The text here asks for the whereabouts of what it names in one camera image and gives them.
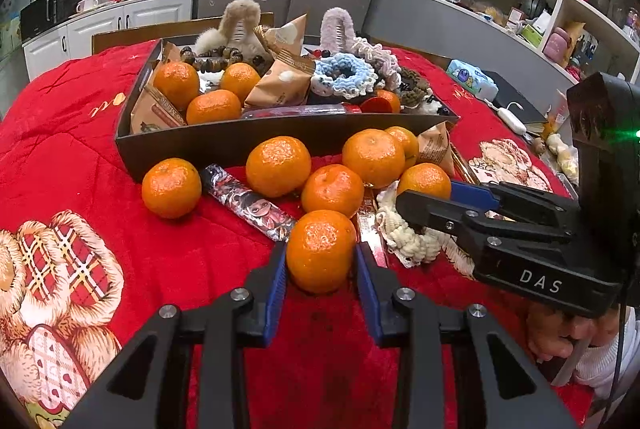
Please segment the right hand of person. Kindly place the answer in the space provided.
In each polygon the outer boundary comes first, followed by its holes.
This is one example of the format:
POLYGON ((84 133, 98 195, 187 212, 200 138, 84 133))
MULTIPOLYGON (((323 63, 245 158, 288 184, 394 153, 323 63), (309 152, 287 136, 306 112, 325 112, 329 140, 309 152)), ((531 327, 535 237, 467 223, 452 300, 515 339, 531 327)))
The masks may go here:
POLYGON ((548 305, 532 302, 526 319, 528 348, 543 362, 554 357, 567 359, 574 351, 574 341, 589 339, 591 345, 608 345, 616 336, 617 312, 597 319, 573 316, 548 305))

